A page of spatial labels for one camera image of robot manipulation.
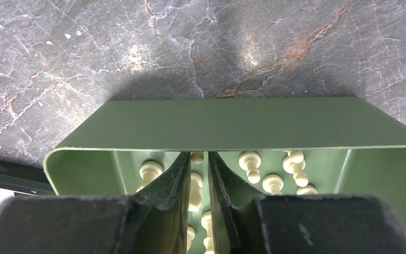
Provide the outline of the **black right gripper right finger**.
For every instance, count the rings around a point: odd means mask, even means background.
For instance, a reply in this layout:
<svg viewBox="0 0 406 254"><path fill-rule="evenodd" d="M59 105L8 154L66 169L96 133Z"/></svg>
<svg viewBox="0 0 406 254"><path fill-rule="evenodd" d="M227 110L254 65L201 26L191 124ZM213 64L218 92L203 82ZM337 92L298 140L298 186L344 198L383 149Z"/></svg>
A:
<svg viewBox="0 0 406 254"><path fill-rule="evenodd" d="M215 253L406 253L395 210L370 195L265 195L208 154Z"/></svg>

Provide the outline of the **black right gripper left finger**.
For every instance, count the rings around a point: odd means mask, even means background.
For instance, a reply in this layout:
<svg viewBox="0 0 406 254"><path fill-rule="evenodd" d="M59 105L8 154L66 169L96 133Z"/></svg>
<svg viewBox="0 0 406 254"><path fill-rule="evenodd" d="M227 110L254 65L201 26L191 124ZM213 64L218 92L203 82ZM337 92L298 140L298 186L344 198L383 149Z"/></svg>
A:
<svg viewBox="0 0 406 254"><path fill-rule="evenodd" d="M18 196L0 205L0 253L186 253L190 153L133 195Z"/></svg>

